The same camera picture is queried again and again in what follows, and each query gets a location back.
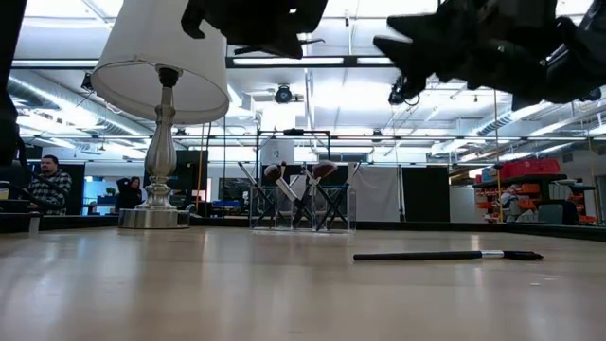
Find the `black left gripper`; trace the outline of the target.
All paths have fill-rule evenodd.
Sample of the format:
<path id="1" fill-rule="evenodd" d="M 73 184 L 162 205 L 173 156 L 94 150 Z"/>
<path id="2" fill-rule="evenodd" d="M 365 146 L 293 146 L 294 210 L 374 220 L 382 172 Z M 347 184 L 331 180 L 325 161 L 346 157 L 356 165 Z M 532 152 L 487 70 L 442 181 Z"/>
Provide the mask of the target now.
<path id="1" fill-rule="evenodd" d="M 301 59 L 300 34 L 319 25 L 327 0 L 209 0 L 207 21 L 217 28 L 235 55 L 263 52 L 282 58 Z M 204 39 L 200 26 L 206 17 L 205 0 L 188 0 L 181 27 L 192 39 Z"/>

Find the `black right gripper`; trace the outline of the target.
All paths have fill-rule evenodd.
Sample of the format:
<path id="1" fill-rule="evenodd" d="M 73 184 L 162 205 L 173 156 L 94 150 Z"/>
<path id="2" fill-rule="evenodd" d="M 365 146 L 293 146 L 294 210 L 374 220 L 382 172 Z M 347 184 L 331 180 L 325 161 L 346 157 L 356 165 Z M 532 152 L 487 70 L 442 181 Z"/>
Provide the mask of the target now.
<path id="1" fill-rule="evenodd" d="M 453 13 L 446 18 L 389 16 L 387 25 L 412 42 L 373 38 L 400 70 L 404 99 L 419 95 L 436 74 L 440 82 L 464 81 L 470 90 L 490 87 L 509 93 L 514 110 L 561 101 L 547 85 L 547 59 L 561 44 L 556 1 L 453 0 L 447 8 Z M 447 69 L 452 54 L 459 52 Z"/>

